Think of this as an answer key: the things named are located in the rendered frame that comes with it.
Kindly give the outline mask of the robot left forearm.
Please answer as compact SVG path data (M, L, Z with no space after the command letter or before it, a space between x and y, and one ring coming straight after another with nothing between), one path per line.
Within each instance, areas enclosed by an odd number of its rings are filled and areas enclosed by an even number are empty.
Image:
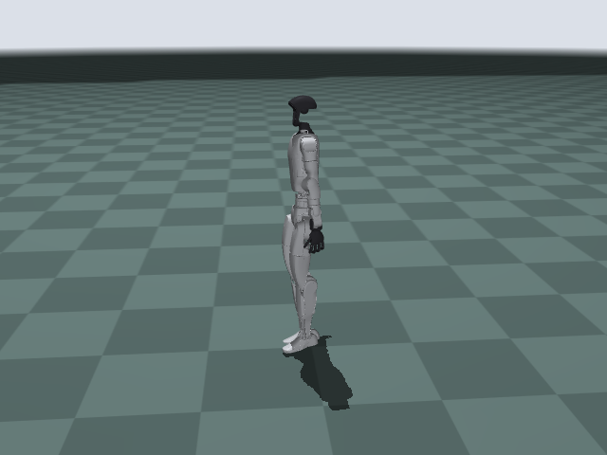
M321 190L318 181L314 178L308 181L307 187L309 189L309 194L306 195L309 207L308 215L313 220L314 228L319 228L322 226L322 211L320 209Z

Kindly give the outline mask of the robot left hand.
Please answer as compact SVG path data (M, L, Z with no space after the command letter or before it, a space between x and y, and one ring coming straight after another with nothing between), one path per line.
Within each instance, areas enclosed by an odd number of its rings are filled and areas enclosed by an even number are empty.
M324 249L324 238L323 238L323 234L321 232L322 226L318 227L318 228L314 228L313 226L313 220L310 219L310 230L311 233L309 234L309 239L307 240L307 242L305 243L305 245L303 246L303 248L306 248L307 245L310 242L310 249L308 253L315 253L316 251L319 252L320 250ZM321 243L322 243L322 247L321 247ZM317 245L318 245L318 249L317 249ZM314 246L314 250L313 250L313 246ZM313 250L313 251L312 251Z

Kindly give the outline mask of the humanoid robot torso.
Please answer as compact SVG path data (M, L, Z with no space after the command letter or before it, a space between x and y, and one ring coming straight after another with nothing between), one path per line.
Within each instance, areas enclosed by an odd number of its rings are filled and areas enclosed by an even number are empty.
M319 176L319 154L320 154L320 145L317 135L305 133L307 130L301 130L301 134L295 133L288 145L287 157L289 163L289 171L290 171L290 181L291 188L293 191L301 191L302 194L296 194L295 205L292 206L291 209L291 221L295 227L295 224L302 221L302 216L308 215L308 203L306 199L306 195L308 191L304 191L302 188L302 181L307 178L307 173L304 169L304 158L300 150L300 141L303 137L313 137L317 140L318 151L317 151L317 161L318 161L318 176ZM297 134L297 135L296 135ZM305 193L305 195L304 195Z

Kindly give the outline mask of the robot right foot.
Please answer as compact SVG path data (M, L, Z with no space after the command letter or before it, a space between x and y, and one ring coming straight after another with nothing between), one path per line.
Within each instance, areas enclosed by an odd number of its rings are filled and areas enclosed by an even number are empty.
M318 333L318 331L316 329L310 329L310 333L313 333L317 339L320 339L320 335ZM299 331L298 333L296 333L295 335L293 335L292 337L286 338L283 340L283 343L287 343L289 344L290 342L292 342L294 339L296 339L299 335L301 334L301 331Z

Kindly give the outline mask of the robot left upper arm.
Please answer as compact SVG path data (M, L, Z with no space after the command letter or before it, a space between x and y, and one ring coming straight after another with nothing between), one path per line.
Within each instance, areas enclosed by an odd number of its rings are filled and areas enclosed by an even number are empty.
M307 173L307 178L302 181L302 188L304 191L309 191L307 187L307 183L310 179L314 178L318 181L318 161L317 161L317 151L318 144L317 140L311 136L306 136L301 138L300 141L300 150L303 155L303 164L304 169Z

